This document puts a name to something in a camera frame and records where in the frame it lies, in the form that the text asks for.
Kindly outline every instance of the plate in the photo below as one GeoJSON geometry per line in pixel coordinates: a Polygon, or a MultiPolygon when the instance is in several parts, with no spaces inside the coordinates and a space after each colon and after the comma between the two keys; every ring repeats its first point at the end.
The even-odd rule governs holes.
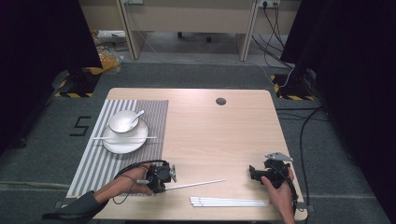
{"type": "Polygon", "coordinates": [[[121,110],[113,115],[108,122],[108,126],[116,133],[126,133],[131,131],[139,122],[136,119],[131,123],[132,119],[136,116],[136,112],[133,110],[121,110]]]}
{"type": "Polygon", "coordinates": [[[133,152],[145,144],[149,136],[149,126],[145,121],[139,119],[136,127],[127,133],[115,133],[109,125],[103,131],[102,137],[111,137],[118,139],[103,139],[103,146],[114,153],[124,154],[133,152]],[[140,139],[128,139],[128,137],[136,137],[140,139]]]}

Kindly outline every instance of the wrist-mounted device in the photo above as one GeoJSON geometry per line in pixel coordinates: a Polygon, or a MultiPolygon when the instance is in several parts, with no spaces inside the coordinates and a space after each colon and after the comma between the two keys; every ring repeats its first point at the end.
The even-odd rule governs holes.
{"type": "Polygon", "coordinates": [[[262,176],[267,177],[274,188],[279,189],[284,181],[286,181],[291,189],[291,201],[293,203],[293,213],[295,214],[297,208],[298,195],[296,188],[293,185],[292,180],[289,176],[289,163],[284,163],[283,161],[293,161],[292,158],[280,153],[271,153],[265,155],[267,160],[264,162],[266,168],[265,171],[256,170],[253,166],[249,165],[250,177],[251,179],[260,181],[262,183],[262,176]]]}
{"type": "Polygon", "coordinates": [[[170,183],[171,180],[177,182],[175,165],[170,167],[169,162],[167,161],[153,160],[153,161],[136,162],[120,170],[114,178],[117,178],[123,173],[132,170],[134,168],[137,168],[143,165],[144,163],[152,163],[152,162],[161,163],[161,165],[156,165],[156,164],[150,165],[146,173],[146,179],[136,180],[136,183],[146,184],[148,188],[151,189],[154,193],[164,192],[165,183],[170,183]]]}

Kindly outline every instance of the wall socket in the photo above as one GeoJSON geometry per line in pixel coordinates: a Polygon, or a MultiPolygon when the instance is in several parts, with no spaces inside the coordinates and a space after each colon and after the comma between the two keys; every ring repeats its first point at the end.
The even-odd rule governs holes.
{"type": "Polygon", "coordinates": [[[267,8],[275,8],[276,4],[278,7],[280,5],[280,0],[260,0],[259,7],[263,7],[264,2],[267,2],[267,8]]]}

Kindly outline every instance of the placemat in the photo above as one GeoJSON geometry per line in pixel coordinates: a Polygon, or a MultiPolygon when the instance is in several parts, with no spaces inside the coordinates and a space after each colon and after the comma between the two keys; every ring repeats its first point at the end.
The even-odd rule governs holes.
{"type": "Polygon", "coordinates": [[[131,163],[160,160],[167,110],[168,101],[105,100],[67,196],[79,196],[89,190],[98,190],[131,163]],[[141,148],[131,153],[115,154],[103,146],[102,140],[92,139],[102,135],[114,114],[126,109],[136,112],[144,109],[145,113],[140,118],[148,125],[148,135],[157,138],[147,139],[141,148]]]}

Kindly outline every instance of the person's right hand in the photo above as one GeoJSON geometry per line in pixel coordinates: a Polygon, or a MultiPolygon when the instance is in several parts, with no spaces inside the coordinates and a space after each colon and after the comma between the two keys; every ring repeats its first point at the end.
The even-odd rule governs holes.
{"type": "MultiPolygon", "coordinates": [[[[290,168],[289,177],[291,180],[294,179],[293,171],[290,168]]],[[[288,224],[295,223],[291,200],[292,194],[288,182],[284,181],[279,189],[276,189],[267,177],[262,176],[262,183],[268,189],[270,194],[270,203],[276,207],[277,211],[279,211],[283,221],[288,224]]]]}

